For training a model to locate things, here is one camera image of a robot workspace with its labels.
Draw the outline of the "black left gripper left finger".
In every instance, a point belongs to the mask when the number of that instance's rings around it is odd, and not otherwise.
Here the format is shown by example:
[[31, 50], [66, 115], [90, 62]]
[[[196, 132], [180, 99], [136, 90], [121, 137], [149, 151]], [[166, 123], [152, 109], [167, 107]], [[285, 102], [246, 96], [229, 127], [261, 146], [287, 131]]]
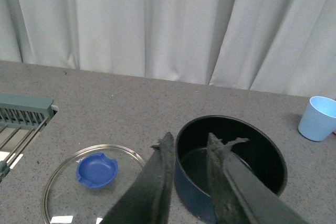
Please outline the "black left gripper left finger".
[[173, 135], [167, 132], [152, 148], [145, 167], [101, 223], [168, 223], [175, 161]]

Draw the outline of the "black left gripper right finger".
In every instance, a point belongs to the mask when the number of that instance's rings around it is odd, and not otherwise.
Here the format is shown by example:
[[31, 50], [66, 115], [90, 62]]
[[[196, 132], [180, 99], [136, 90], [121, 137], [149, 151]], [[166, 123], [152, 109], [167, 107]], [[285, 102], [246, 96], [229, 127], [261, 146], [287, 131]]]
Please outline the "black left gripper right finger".
[[307, 223], [268, 189], [213, 133], [207, 142], [207, 181], [217, 223]]

